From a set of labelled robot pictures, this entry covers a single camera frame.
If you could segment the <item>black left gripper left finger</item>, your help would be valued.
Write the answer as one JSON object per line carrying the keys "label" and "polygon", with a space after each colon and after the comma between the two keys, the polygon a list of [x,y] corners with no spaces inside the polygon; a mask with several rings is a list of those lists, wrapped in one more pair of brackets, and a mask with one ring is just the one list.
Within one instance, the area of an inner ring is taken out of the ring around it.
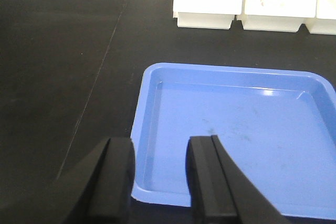
{"label": "black left gripper left finger", "polygon": [[126,223],[134,170],[130,138],[103,141],[44,191],[39,223]]}

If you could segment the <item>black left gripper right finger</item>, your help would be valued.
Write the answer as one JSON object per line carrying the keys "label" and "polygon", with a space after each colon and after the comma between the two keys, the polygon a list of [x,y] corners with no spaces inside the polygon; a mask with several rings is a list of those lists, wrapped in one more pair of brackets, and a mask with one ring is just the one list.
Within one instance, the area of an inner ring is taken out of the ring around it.
{"label": "black left gripper right finger", "polygon": [[192,136],[186,176],[194,223],[288,223],[235,164],[218,136]]}

